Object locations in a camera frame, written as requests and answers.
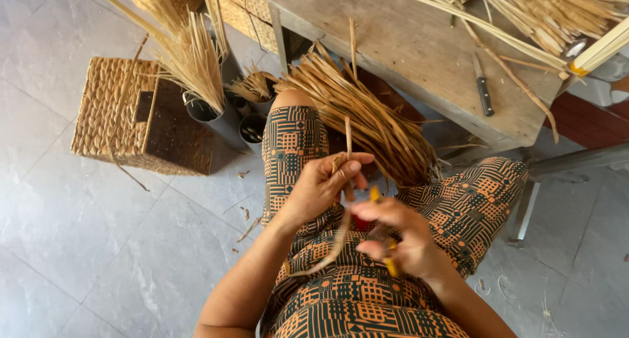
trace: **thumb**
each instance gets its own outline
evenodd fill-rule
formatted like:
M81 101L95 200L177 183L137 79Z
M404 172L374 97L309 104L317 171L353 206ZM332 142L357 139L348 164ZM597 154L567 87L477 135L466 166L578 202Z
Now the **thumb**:
M356 246L356 250L361 253L365 253L369 257L372 257L376 261L380 261L384 254L382 244L378 241L364 241Z
M345 162L337 171L334 173L330 179L326 183L328 183L328 187L330 189L334 189L334 193L341 190L343 184L347 183L352 179L353 176L357 175L360 172L360 167L362 165L358 161L348 161Z

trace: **right hand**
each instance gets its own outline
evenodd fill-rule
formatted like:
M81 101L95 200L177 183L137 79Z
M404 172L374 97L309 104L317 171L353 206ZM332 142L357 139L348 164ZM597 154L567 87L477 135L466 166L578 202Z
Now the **right hand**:
M436 279L445 270L452 270L447 255L437 247L428 220L393 197L385 197L376 204L370 201L352 205L351 212L365 221L378 220L394 226L402 233L402 242L392 251L393 261L408 274L424 280ZM378 241L365 241L356 246L381 261L384 249Z

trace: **gray tile floor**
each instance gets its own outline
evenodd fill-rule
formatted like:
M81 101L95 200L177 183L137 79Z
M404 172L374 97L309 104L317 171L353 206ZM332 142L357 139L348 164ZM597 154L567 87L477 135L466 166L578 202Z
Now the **gray tile floor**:
M0 0L2 337L190 337L208 293L261 231L235 242L248 227L240 206L262 211L260 158L225 150L203 178L130 169L144 192L70 154L89 59L132 57L142 37L101 0ZM276 55L234 29L228 38L242 65L279 75ZM460 132L426 128L431 142ZM550 141L543 130L536 157L578 149ZM585 184L544 182L526 247L505 244L508 223L468 280L483 280L479 294L520 337L629 331L629 180L586 173Z

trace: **knife handle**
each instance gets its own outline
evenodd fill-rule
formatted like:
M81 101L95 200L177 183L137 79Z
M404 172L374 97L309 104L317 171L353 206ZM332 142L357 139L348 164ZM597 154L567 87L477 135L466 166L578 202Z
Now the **knife handle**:
M481 105L483 106L483 113L487 117L494 115L494 110L491 108L491 98L489 97L489 90L487 90L487 79L479 77L476 79L478 85L478 93L481 95Z

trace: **patterned shorts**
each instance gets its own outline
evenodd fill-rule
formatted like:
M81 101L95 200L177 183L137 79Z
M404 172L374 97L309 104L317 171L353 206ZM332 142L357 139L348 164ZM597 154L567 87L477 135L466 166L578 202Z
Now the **patterned shorts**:
M284 204L306 162L328 155L328 138L315 108L276 108L263 139L263 225ZM435 242L462 277L474 273L517 203L526 167L507 158L486 158L432 186L398 194L398 200L429 220ZM305 270L330 251L343 207L332 206L295 235L291 272ZM262 317L263 337L467 337L441 314L430 287L417 278L391 278L380 262L356 252L368 239L350 231L333 264L309 277L288 277L282 268Z

